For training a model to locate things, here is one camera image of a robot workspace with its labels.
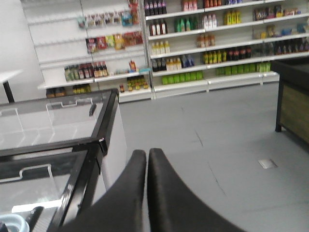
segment yellow bottle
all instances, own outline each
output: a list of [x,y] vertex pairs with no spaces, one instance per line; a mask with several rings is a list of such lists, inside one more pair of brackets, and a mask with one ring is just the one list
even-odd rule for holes
[[182,62],[180,60],[180,58],[177,58],[177,69],[182,69]]
[[236,24],[236,12],[235,11],[232,11],[232,24]]
[[164,54],[164,53],[165,53],[165,48],[164,48],[163,42],[161,41],[160,42],[160,54]]
[[217,53],[217,62],[218,63],[221,63],[222,62],[222,54],[221,54],[221,51],[219,50],[218,53]]
[[231,25],[232,24],[232,14],[231,12],[226,13],[226,24]]
[[213,62],[214,64],[216,64],[216,63],[218,62],[218,60],[217,60],[217,53],[216,53],[216,51],[214,51],[214,52],[213,52],[212,62]]
[[240,11],[236,11],[236,23],[241,23]]

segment shelf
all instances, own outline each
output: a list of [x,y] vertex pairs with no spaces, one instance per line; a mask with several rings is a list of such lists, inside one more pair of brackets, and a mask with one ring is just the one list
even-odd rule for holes
[[220,49],[225,49],[225,48],[231,48],[231,47],[239,47],[239,46],[248,46],[248,45],[253,45],[253,44],[262,44],[263,40],[250,40],[250,41],[243,41],[243,42],[238,42],[238,43],[227,43],[223,45],[215,45],[215,46],[208,46],[206,47],[206,51],[213,51],[213,50],[220,50]]
[[263,22],[264,23],[273,23],[273,22],[296,19],[296,18],[303,18],[303,17],[309,17],[309,13],[288,15],[288,16],[283,16],[283,17],[278,17],[278,18],[269,18],[269,19],[264,19]]
[[124,79],[128,77],[134,77],[134,76],[139,76],[139,75],[148,75],[149,72],[129,72],[129,73],[124,73],[124,74],[117,74],[117,75],[110,75],[106,77],[99,77],[95,78],[95,82],[103,82],[103,81],[112,81],[112,80],[117,80],[117,79]]
[[145,99],[151,99],[151,98],[152,98],[152,94],[151,94],[150,87],[147,89],[134,90],[132,92],[126,91],[124,93],[119,93],[120,103],[145,100]]
[[163,57],[173,57],[173,56],[179,56],[179,55],[185,55],[185,54],[192,54],[192,53],[198,53],[198,52],[205,52],[206,48],[194,48],[194,49],[188,49],[183,51],[177,51],[177,52],[170,52],[170,53],[164,53],[160,55],[150,55],[151,59],[157,59],[157,58],[163,58]]
[[202,92],[207,90],[207,81],[189,81],[177,84],[161,85],[154,87],[157,98]]
[[48,88],[57,88],[57,87],[65,87],[65,86],[74,86],[74,85],[82,85],[82,84],[90,84],[93,83],[94,79],[83,79],[83,80],[76,80],[76,81],[66,81],[63,77],[63,81],[61,82],[53,82],[52,84],[43,83],[38,86],[38,89],[48,89]]
[[159,15],[146,16],[146,21],[161,19],[161,18],[178,17],[178,16],[184,16],[184,15],[194,15],[194,14],[200,14],[200,13],[204,13],[204,9],[197,9],[196,11],[179,11],[179,12],[167,13],[167,14],[161,14],[161,15],[159,14]]
[[153,77],[173,75],[173,74],[179,74],[179,73],[189,73],[189,72],[201,71],[201,70],[205,70],[205,69],[206,69],[206,65],[201,64],[201,65],[196,65],[194,67],[184,68],[184,69],[179,69],[179,70],[154,72]]
[[262,0],[259,0],[259,1],[255,0],[255,1],[250,1],[250,2],[237,3],[237,4],[209,7],[209,8],[205,8],[205,12],[219,11],[219,10],[228,10],[228,9],[232,9],[232,8],[245,7],[245,6],[254,6],[254,5],[260,5],[260,4],[264,4],[264,1],[262,1]]
[[149,36],[148,40],[162,40],[162,39],[167,39],[167,38],[173,38],[173,37],[180,37],[180,36],[186,36],[186,35],[196,35],[196,34],[202,34],[205,33],[205,29],[198,29],[198,30],[190,30],[190,31],[183,31],[183,32],[173,32],[173,33],[168,33],[165,35],[154,35],[154,36]]
[[217,26],[216,28],[207,29],[206,32],[210,31],[217,31],[217,30],[227,30],[227,29],[234,29],[234,28],[241,28],[241,27],[248,27],[248,26],[254,26],[254,25],[261,25],[263,24],[263,20],[258,21],[252,21],[252,22],[246,22],[246,23],[237,23],[232,25],[223,25],[223,26]]
[[285,35],[281,37],[275,37],[275,38],[267,38],[263,39],[265,43],[275,42],[275,41],[282,41],[282,40],[290,40],[290,39],[297,39],[297,38],[303,38],[303,37],[309,37],[309,33],[300,33],[295,35]]

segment green bottle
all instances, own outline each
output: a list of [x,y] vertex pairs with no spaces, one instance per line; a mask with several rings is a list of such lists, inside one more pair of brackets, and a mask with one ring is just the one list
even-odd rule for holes
[[191,30],[190,19],[187,19],[187,21],[186,21],[186,23],[185,23],[185,30],[186,30],[186,31],[190,31],[190,30]]
[[180,20],[180,31],[185,31],[185,24],[183,18]]

